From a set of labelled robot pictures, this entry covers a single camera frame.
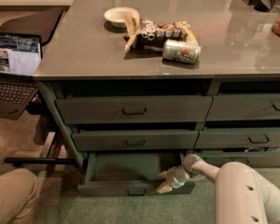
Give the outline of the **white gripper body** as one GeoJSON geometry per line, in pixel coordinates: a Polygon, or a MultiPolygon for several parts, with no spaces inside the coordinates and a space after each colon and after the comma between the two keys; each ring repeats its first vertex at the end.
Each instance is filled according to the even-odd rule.
{"type": "Polygon", "coordinates": [[[169,169],[166,173],[166,183],[173,189],[179,189],[190,182],[190,175],[182,165],[169,169]]]}

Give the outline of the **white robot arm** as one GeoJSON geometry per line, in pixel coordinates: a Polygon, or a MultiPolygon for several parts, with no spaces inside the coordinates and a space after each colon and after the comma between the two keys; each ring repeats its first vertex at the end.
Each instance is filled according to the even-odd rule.
{"type": "Polygon", "coordinates": [[[270,224],[280,220],[280,188],[253,168],[231,161],[216,167],[195,154],[157,175],[159,194],[207,178],[214,184],[215,224],[270,224]]]}

